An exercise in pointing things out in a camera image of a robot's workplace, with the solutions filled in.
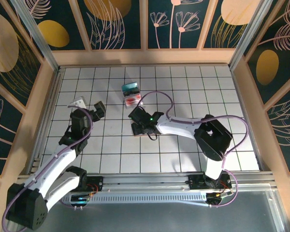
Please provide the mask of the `clear box with red item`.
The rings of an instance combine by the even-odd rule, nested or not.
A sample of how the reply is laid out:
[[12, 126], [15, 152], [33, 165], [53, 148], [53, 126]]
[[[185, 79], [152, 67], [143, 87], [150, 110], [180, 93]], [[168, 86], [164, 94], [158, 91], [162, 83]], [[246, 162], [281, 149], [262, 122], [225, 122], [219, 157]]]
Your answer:
[[[122, 91], [122, 90], [121, 90], [121, 91]], [[122, 93], [123, 93], [123, 91], [122, 91]], [[141, 92], [140, 92], [139, 94], [141, 95]], [[133, 94], [133, 95], [135, 95], [135, 94]], [[125, 96], [123, 95], [123, 101], [124, 101], [124, 98], [125, 98]], [[124, 101], [124, 104], [125, 104], [125, 101]], [[136, 105], [136, 104], [135, 104], [135, 105]], [[132, 106], [135, 106], [135, 105], [127, 106], [127, 105], [125, 104], [126, 107], [132, 107]]]

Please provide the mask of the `white red circles card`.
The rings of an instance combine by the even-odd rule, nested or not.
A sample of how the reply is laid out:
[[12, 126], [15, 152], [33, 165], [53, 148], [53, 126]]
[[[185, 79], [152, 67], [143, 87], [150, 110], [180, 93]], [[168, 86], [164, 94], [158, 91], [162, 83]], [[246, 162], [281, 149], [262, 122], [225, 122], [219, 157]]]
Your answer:
[[125, 101], [125, 104], [127, 106], [131, 106], [131, 105], [138, 104], [138, 102], [140, 101], [140, 99], [141, 99], [141, 95], [140, 94], [137, 94], [137, 95], [126, 96], [124, 98], [124, 101]]

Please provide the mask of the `teal plastic card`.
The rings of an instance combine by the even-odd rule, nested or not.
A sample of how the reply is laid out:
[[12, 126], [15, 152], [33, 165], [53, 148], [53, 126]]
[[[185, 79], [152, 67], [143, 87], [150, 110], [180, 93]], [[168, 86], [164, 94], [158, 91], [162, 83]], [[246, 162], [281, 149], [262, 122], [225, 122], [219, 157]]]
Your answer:
[[137, 82], [132, 82], [128, 84], [124, 84], [122, 87], [122, 91], [128, 91], [130, 89], [138, 89], [138, 83]]

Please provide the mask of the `small controller board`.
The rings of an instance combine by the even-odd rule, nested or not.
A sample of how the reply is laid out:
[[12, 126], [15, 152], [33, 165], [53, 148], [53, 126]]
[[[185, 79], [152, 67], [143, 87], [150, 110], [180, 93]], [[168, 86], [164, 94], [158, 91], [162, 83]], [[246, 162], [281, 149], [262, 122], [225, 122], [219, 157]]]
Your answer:
[[84, 207], [91, 201], [92, 196], [92, 194], [72, 194], [70, 204], [72, 206]]
[[222, 202], [223, 198], [228, 196], [232, 196], [233, 193], [231, 191], [227, 192], [212, 192], [206, 194], [206, 203], [208, 205], [219, 205]]

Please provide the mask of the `orange circle leaf art panel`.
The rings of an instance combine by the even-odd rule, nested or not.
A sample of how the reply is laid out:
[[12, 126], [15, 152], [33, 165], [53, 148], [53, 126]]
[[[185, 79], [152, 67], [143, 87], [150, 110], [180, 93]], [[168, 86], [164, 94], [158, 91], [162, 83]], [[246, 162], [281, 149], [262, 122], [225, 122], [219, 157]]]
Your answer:
[[91, 50], [141, 48], [140, 0], [77, 0]]

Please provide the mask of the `grey metal plate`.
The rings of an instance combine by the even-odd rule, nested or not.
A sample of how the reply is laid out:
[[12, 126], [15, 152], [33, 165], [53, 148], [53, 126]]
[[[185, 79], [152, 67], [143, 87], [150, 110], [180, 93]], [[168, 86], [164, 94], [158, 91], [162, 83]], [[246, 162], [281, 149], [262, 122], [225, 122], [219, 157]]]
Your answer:
[[229, 205], [97, 204], [74, 211], [56, 204], [35, 231], [24, 232], [290, 232], [266, 191], [242, 191]]

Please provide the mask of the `aluminium side rail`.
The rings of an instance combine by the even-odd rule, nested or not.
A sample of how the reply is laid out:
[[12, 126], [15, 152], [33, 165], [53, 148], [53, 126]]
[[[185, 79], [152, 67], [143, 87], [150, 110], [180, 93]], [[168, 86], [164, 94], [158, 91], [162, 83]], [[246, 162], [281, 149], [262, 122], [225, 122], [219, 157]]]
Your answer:
[[31, 155], [26, 162], [26, 168], [23, 171], [23, 173], [26, 175], [30, 175], [34, 171], [36, 171], [37, 167], [39, 167], [41, 163], [40, 156], [43, 156], [46, 146], [46, 141], [50, 130], [50, 124], [53, 113], [55, 111], [55, 104], [58, 99], [58, 92], [60, 89], [63, 74], [64, 69], [59, 67], [58, 71], [54, 71], [54, 74], [50, 80], [50, 84], [44, 98], [38, 127], [34, 135], [33, 149]]
[[237, 156], [241, 170], [243, 171], [265, 171], [261, 152], [258, 145], [258, 131], [256, 130], [261, 109], [260, 97], [254, 84], [253, 77], [246, 66], [238, 66], [232, 72], [240, 100], [243, 116], [248, 123], [249, 136], [237, 150]]

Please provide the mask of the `long aluminium base rail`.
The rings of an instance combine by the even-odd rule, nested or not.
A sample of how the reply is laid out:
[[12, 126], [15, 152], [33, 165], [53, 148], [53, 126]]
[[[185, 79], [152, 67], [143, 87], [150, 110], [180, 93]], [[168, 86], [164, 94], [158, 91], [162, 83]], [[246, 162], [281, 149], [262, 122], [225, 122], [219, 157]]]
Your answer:
[[37, 190], [43, 196], [48, 193], [58, 193], [66, 195], [69, 192], [86, 192], [85, 185], [88, 176], [102, 176], [103, 188], [100, 193], [166, 193], [166, 192], [222, 192], [222, 191], [262, 191], [276, 190], [277, 186], [274, 176], [270, 172], [235, 172], [229, 174], [232, 188], [222, 189], [197, 189], [190, 190], [185, 182], [188, 175], [195, 173], [169, 173], [169, 174], [106, 174], [96, 175], [85, 173], [75, 174], [64, 172], [58, 177], [41, 177], [36, 179], [34, 176], [20, 178], [12, 186], [19, 192], [22, 188], [28, 187]]

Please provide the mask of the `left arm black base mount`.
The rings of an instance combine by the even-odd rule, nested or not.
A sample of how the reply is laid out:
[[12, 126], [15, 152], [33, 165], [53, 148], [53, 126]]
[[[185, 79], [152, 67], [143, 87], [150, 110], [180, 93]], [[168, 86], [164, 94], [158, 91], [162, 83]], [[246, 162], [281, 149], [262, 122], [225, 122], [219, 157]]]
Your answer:
[[88, 176], [85, 191], [87, 192], [99, 192], [103, 188], [103, 177], [102, 176]]

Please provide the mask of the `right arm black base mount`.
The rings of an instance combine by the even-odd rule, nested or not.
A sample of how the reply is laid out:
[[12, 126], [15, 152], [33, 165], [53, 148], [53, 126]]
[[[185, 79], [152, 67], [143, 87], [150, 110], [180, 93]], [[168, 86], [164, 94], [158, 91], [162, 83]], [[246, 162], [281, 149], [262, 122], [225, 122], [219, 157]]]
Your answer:
[[188, 175], [188, 180], [185, 182], [189, 185], [190, 190], [197, 189], [231, 189], [232, 183], [230, 175], [222, 172], [217, 180], [214, 180], [205, 175], [205, 172]]

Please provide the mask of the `aluminium frame post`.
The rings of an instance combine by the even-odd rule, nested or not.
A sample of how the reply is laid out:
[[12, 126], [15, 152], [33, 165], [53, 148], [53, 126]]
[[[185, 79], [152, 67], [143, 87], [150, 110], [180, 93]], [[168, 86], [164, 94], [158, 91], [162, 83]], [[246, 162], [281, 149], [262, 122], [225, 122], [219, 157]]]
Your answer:
[[270, 11], [271, 6], [275, 6], [278, 0], [261, 0], [258, 4], [250, 22], [246, 26], [237, 46], [235, 52], [229, 63], [229, 69], [231, 72], [236, 68], [239, 60], [247, 49], [249, 43], [253, 37], [257, 34], [257, 30], [261, 27], [262, 22], [266, 18], [266, 15]]
[[26, 28], [32, 34], [32, 37], [36, 42], [37, 46], [39, 47], [40, 51], [44, 55], [44, 58], [47, 60], [53, 71], [55, 71], [55, 73], [58, 73], [59, 65], [57, 64], [50, 47], [46, 43], [46, 40], [41, 34], [34, 18], [29, 13], [29, 10], [26, 7], [25, 2], [23, 0], [10, 0], [10, 1], [14, 6], [16, 12], [19, 13], [19, 16], [24, 22]]

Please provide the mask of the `two flowers wall art panel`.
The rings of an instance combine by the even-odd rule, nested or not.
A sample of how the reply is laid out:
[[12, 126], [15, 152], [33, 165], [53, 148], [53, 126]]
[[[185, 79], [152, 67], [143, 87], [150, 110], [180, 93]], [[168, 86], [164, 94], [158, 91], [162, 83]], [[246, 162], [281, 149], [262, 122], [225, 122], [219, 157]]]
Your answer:
[[147, 48], [196, 48], [210, 0], [148, 0]]

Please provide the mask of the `yellow oval wall art panel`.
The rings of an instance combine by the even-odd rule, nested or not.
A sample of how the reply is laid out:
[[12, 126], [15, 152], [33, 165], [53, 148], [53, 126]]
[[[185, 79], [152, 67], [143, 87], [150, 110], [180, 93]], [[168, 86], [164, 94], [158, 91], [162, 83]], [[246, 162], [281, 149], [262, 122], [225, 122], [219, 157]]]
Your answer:
[[51, 50], [84, 50], [69, 0], [24, 0]]
[[245, 51], [247, 65], [267, 103], [290, 80], [290, 0], [273, 0], [251, 44], [255, 47]]

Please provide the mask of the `peach circle wall art panel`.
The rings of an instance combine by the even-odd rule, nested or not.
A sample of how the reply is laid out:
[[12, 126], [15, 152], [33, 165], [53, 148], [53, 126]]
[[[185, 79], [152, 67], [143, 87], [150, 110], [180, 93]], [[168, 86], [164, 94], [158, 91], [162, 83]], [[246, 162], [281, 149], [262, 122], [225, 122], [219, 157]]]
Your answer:
[[235, 49], [260, 1], [217, 0], [203, 48]]
[[0, 3], [0, 84], [27, 105], [41, 63]]

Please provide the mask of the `pink leaf wall art panel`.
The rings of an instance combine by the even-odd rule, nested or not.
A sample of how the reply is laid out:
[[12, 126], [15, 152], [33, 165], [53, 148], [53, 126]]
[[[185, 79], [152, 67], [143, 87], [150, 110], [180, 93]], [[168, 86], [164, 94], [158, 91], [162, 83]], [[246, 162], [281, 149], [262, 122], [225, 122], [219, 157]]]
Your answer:
[[267, 110], [267, 115], [290, 172], [290, 90]]

